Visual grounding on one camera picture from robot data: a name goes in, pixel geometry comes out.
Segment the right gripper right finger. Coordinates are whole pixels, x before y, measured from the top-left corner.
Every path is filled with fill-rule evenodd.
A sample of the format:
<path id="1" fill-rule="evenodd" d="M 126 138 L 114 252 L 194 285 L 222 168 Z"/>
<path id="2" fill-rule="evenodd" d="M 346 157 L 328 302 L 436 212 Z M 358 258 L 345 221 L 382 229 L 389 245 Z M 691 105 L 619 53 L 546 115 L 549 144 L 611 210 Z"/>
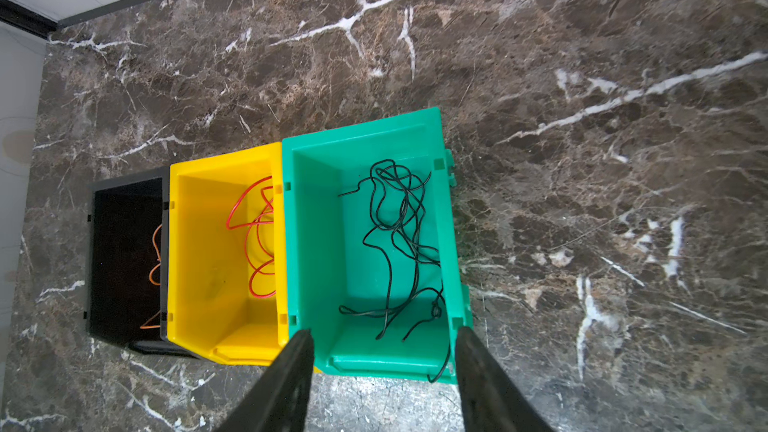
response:
<path id="1" fill-rule="evenodd" d="M 462 327 L 458 330 L 455 357 L 466 431 L 554 431 L 511 381 L 473 329 Z"/>

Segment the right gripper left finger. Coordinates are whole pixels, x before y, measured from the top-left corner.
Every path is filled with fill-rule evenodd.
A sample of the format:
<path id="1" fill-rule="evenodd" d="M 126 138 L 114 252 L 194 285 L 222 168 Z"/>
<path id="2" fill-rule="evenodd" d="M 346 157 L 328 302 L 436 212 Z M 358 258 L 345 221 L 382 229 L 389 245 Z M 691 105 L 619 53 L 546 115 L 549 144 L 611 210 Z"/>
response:
<path id="1" fill-rule="evenodd" d="M 311 332 L 298 331 L 217 431 L 304 431 L 314 360 Z"/>

